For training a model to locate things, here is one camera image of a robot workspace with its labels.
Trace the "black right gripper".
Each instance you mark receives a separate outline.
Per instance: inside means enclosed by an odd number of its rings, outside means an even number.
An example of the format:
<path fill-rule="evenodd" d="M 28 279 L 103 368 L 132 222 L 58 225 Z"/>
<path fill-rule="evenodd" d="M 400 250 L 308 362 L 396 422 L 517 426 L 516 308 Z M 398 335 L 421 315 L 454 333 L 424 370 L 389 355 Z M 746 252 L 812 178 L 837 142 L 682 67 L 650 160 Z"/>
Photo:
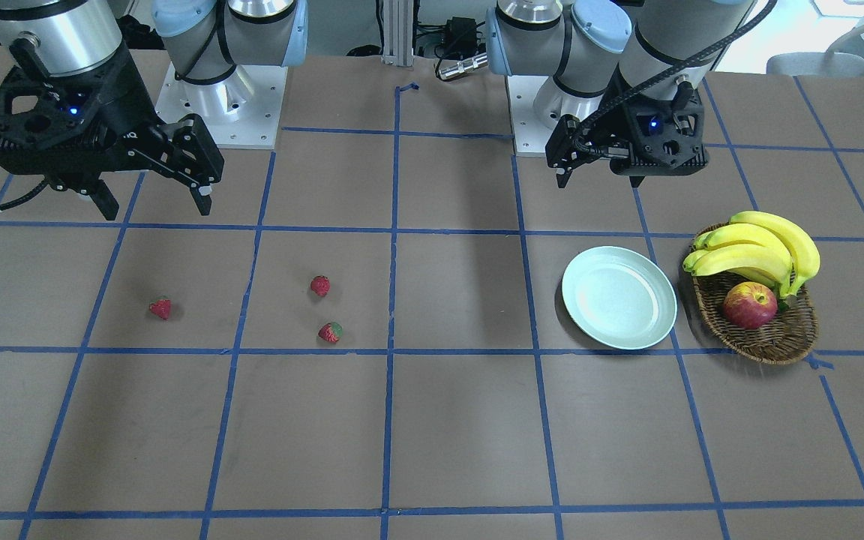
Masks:
<path fill-rule="evenodd" d="M 30 38 L 9 48 L 18 59 L 0 86 L 0 167 L 48 176 L 54 185 L 63 175 L 82 176 L 106 221 L 117 218 L 120 205 L 96 177 L 146 167 L 181 182 L 199 214 L 210 215 L 225 158 L 199 114 L 161 121 L 126 43 L 70 76 L 47 75 Z"/>

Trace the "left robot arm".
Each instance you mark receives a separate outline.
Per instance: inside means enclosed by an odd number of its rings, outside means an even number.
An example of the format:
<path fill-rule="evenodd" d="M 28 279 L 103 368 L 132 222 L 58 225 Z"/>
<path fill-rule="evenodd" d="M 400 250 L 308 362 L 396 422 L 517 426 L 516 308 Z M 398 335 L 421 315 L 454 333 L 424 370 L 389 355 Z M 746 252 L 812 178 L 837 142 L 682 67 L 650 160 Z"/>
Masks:
<path fill-rule="evenodd" d="M 751 1 L 498 1 L 486 19 L 490 70 L 544 79 L 532 108 L 556 184 L 604 160 L 633 188 L 709 163 L 698 89 L 761 20 Z"/>

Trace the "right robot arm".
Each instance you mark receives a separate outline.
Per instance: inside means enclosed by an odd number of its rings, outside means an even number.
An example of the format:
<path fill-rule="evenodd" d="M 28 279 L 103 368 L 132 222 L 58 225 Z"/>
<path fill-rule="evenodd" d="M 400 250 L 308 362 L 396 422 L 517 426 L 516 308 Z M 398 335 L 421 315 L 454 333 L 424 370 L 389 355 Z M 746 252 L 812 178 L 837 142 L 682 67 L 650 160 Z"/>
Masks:
<path fill-rule="evenodd" d="M 154 1 L 151 15 L 179 89 L 174 121 L 155 109 L 107 1 L 0 1 L 0 44 L 14 62 L 0 85 L 0 167 L 41 177 L 0 213 L 51 188 L 114 220 L 102 175 L 151 170 L 185 185 L 209 215 L 225 167 L 214 130 L 271 118 L 250 72 L 302 64 L 308 3 Z"/>

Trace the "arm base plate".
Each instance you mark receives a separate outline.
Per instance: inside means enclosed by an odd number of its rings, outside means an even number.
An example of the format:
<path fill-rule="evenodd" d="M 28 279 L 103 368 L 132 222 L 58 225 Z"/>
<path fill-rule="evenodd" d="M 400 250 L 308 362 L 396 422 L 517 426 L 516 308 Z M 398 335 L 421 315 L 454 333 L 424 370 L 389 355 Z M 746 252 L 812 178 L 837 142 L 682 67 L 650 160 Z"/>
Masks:
<path fill-rule="evenodd" d="M 170 65 L 155 109 L 167 123 L 199 114 L 220 149 L 274 150 L 288 72 L 284 66 L 238 66 L 225 81 L 193 85 L 176 79 Z"/>
<path fill-rule="evenodd" d="M 515 154 L 543 158 L 558 118 L 567 112 L 573 96 L 552 76 L 507 76 L 506 88 Z"/>

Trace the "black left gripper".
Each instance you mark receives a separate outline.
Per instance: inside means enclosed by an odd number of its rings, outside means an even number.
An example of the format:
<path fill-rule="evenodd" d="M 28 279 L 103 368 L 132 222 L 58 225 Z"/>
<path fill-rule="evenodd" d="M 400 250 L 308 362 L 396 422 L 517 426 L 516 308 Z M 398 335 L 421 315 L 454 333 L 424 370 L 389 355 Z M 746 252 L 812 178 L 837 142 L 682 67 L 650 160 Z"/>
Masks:
<path fill-rule="evenodd" d="M 556 186 L 565 188 L 572 172 L 606 158 L 614 138 L 627 157 L 611 158 L 610 171 L 640 188 L 651 176 L 690 176 L 709 164 L 704 146 L 705 106 L 691 82 L 675 82 L 670 100 L 635 95 L 606 114 L 606 127 L 586 125 L 572 114 L 556 120 L 545 144 L 547 166 Z"/>

